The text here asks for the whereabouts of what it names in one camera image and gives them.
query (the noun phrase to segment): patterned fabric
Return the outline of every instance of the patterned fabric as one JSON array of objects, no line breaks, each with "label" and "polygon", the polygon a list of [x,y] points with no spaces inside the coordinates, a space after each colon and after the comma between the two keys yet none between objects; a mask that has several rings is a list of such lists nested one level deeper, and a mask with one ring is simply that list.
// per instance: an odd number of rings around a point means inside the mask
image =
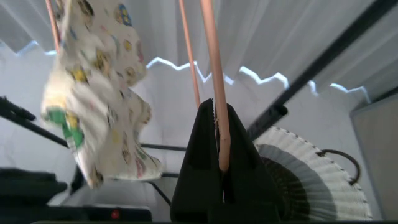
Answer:
[{"label": "patterned fabric", "polygon": [[107,0],[62,4],[62,41],[44,91],[44,121],[62,128],[92,188],[104,178],[159,178],[159,160],[138,141],[151,113],[129,89],[145,77],[146,68],[126,7]]}]

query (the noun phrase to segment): drying rack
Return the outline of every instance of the drying rack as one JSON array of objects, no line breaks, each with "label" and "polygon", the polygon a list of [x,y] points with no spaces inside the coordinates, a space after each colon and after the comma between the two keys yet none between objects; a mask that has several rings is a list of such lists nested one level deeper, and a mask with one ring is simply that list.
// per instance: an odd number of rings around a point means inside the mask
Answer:
[{"label": "drying rack", "polygon": [[[201,101],[197,86],[197,79],[195,74],[195,67],[193,65],[192,47],[190,43],[190,36],[188,31],[187,19],[185,16],[185,7],[183,0],[179,0],[180,10],[182,13],[182,22],[185,33],[185,40],[187,44],[188,59],[190,62],[190,70],[192,73],[193,89],[195,93],[195,101],[199,107]],[[46,0],[47,9],[52,25],[52,32],[54,36],[55,49],[58,51],[60,43],[59,32],[55,15],[52,10],[51,0]],[[303,88],[308,81],[312,80],[325,67],[334,61],[345,49],[347,49],[353,42],[355,42],[361,35],[363,35],[370,27],[372,27],[380,18],[387,14],[397,4],[396,0],[376,0],[374,1],[333,43],[308,67],[300,76],[285,90],[274,102],[264,110],[264,112],[247,128],[247,134],[250,140],[255,140],[262,133],[267,131],[271,126],[276,124],[278,120],[283,118],[288,110],[284,104],[291,99],[301,88]],[[229,135],[228,112],[226,97],[224,91],[223,72],[221,68],[220,51],[218,48],[218,38],[216,33],[215,18],[213,15],[212,0],[201,0],[201,11],[203,14],[203,21],[205,25],[206,40],[211,63],[211,72],[213,74],[213,84],[216,100],[216,121],[219,131],[219,168],[220,171],[228,171],[229,166],[229,148],[231,139]],[[6,98],[0,100],[0,116],[12,121],[24,128],[27,128],[53,142],[67,147],[64,139],[52,134],[51,132],[41,128],[33,123],[35,116],[28,111],[20,108]],[[161,150],[185,151],[184,147],[163,146],[155,144],[141,144],[142,147],[154,148]],[[178,174],[164,173],[163,177],[178,177]],[[81,187],[83,183],[83,176],[79,169],[76,169],[75,179],[72,183],[72,192]]]}]

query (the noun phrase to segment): curtain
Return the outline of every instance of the curtain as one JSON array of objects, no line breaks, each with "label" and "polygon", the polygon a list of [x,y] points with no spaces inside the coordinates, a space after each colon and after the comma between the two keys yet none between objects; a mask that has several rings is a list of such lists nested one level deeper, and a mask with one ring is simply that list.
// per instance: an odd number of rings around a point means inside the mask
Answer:
[{"label": "curtain", "polygon": [[[176,67],[188,63],[177,0],[126,0],[142,39],[146,63],[160,57]],[[224,74],[258,82],[279,73],[292,83],[363,12],[372,0],[214,0]],[[185,1],[194,60],[210,71],[200,1]],[[393,9],[319,74],[317,91],[365,87],[371,98],[398,86],[398,9]],[[44,0],[0,2],[0,39],[18,52],[36,41],[53,50]]]}]

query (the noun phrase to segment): cartoon print cloth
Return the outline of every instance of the cartoon print cloth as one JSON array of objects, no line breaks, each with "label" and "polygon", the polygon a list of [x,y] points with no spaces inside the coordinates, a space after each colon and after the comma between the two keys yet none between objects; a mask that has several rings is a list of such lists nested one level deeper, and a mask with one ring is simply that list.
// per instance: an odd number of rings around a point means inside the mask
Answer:
[{"label": "cartoon print cloth", "polygon": [[66,0],[61,43],[42,101],[62,128],[91,188],[103,179],[159,178],[162,165],[139,144],[150,107],[129,87],[146,75],[141,44],[119,1]]}]

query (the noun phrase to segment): basket handle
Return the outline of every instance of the basket handle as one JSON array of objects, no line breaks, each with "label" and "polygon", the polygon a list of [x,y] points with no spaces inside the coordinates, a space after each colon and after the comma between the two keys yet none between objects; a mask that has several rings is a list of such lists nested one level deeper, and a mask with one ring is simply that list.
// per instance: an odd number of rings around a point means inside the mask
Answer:
[{"label": "basket handle", "polygon": [[320,157],[323,157],[323,156],[325,156],[325,154],[328,153],[328,152],[329,152],[329,153],[333,153],[333,154],[337,154],[337,155],[340,155],[340,156],[343,156],[343,157],[345,157],[346,159],[350,160],[350,161],[354,164],[354,166],[355,166],[355,168],[356,168],[356,175],[355,175],[355,178],[351,179],[348,183],[349,183],[351,186],[354,185],[355,183],[357,183],[358,180],[359,180],[359,178],[361,177],[361,167],[359,166],[359,163],[357,162],[357,160],[355,160],[354,157],[348,155],[348,154],[345,153],[345,152],[340,152],[340,151],[333,150],[333,149],[324,149],[324,150],[321,150],[320,152],[317,152],[317,155],[320,156]]}]

